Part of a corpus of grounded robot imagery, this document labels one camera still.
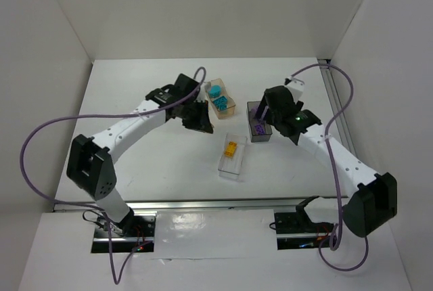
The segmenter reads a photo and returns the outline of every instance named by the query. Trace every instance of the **white wall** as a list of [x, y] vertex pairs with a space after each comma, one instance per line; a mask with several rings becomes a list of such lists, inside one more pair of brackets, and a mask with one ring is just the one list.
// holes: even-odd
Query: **white wall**
[[59, 0], [91, 58], [330, 58], [362, 0]]
[[[56, 0], [0, 0], [0, 290], [16, 290], [47, 205], [21, 178], [26, 136], [74, 114], [91, 63]], [[74, 123], [48, 129], [29, 148], [35, 183], [53, 195]]]
[[333, 58], [355, 84], [346, 119], [359, 156], [397, 178], [391, 226], [414, 291], [432, 288], [432, 20], [433, 0], [364, 0]]

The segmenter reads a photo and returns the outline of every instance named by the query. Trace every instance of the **white table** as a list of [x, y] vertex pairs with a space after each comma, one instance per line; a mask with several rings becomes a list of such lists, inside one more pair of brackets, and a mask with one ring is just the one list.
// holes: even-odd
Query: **white table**
[[[388, 224], [369, 237], [367, 262], [351, 273], [325, 266], [316, 249], [277, 250], [272, 210], [162, 212], [155, 252], [135, 254], [115, 286], [107, 254], [91, 254], [93, 224], [80, 213], [41, 218], [20, 291], [46, 290], [392, 290], [410, 291]], [[364, 242], [344, 231], [342, 267], [359, 262]], [[126, 254], [115, 254], [117, 273]]]
[[[198, 66], [205, 66], [208, 80], [221, 78], [224, 81], [236, 102], [235, 116], [218, 120], [210, 109], [213, 135], [187, 130], [178, 119], [170, 120], [146, 135], [116, 163], [117, 189], [122, 197], [127, 201], [163, 201], [335, 196], [331, 171], [275, 129], [270, 142], [248, 142], [241, 181], [229, 181], [218, 175], [226, 133], [245, 135], [249, 140], [246, 103], [261, 100], [266, 88], [282, 85], [285, 77], [312, 63], [317, 60], [97, 60], [80, 114], [131, 112], [151, 90], [174, 83], [181, 72], [192, 76]], [[326, 122], [333, 114], [320, 70], [308, 70], [300, 78], [305, 81], [304, 107]], [[80, 120], [73, 136], [80, 133], [92, 136], [114, 122]], [[335, 126], [331, 133], [339, 139]], [[91, 201], [67, 178], [65, 170], [56, 198]]]

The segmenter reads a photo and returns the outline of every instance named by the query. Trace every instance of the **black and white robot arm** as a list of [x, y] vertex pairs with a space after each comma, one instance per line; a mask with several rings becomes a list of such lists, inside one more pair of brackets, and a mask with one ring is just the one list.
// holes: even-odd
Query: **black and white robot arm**
[[174, 104], [188, 96], [198, 85], [197, 81], [180, 74], [174, 85], [149, 93], [131, 113], [137, 116], [124, 118], [92, 137], [78, 135], [72, 141], [67, 176], [85, 190], [124, 232], [140, 225], [142, 218], [134, 215], [116, 189], [114, 164], [117, 160], [144, 135], [171, 118], [181, 118], [187, 129], [213, 133], [202, 89], [173, 108], [148, 115], [139, 114]]
[[[365, 237], [396, 215], [396, 180], [389, 173], [379, 175], [334, 137], [326, 136], [320, 119], [311, 111], [302, 110], [299, 99], [303, 89], [304, 83], [292, 77], [286, 79], [284, 86], [266, 89], [255, 117], [273, 125], [284, 137], [331, 169], [325, 142], [329, 140], [339, 180], [349, 198], [343, 206], [344, 222], [356, 236]], [[312, 222], [338, 222], [335, 198], [311, 198], [304, 210]]]

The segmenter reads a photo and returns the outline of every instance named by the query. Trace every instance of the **yellow block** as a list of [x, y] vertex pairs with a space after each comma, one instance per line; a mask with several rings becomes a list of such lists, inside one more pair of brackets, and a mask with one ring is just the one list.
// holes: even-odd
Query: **yellow block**
[[226, 157], [233, 158], [233, 155], [235, 154], [235, 151], [236, 151], [236, 146], [237, 146], [237, 143], [230, 141], [227, 148], [225, 148], [224, 155]]

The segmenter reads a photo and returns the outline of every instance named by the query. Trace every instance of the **teal object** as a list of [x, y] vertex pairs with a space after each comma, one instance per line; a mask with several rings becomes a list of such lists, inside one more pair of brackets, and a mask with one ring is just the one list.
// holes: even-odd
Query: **teal object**
[[221, 96], [220, 98], [213, 101], [214, 105], [219, 107], [220, 105], [225, 105], [227, 108], [227, 98], [224, 96]]
[[221, 87], [218, 85], [212, 86], [209, 90], [210, 98], [217, 98], [221, 94]]

